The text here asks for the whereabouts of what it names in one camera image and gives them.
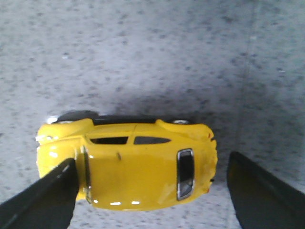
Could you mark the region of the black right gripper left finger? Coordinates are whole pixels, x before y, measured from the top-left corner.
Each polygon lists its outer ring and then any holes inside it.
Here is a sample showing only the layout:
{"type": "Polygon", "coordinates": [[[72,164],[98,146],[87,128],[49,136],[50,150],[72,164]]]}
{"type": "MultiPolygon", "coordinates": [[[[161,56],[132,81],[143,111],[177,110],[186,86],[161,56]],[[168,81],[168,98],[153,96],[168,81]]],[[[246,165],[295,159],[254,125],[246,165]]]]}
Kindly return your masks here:
{"type": "Polygon", "coordinates": [[[68,158],[0,206],[2,229],[66,229],[73,217],[79,181],[68,158]]]}

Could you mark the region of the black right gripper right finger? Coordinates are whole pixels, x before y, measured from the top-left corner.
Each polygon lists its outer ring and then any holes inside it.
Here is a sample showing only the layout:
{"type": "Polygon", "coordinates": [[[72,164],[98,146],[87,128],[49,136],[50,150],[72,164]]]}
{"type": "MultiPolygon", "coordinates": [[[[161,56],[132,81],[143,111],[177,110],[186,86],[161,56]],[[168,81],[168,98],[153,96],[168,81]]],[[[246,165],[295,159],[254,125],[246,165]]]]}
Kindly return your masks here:
{"type": "Polygon", "coordinates": [[[239,152],[231,152],[227,185],[243,229],[303,229],[305,195],[239,152]]]}

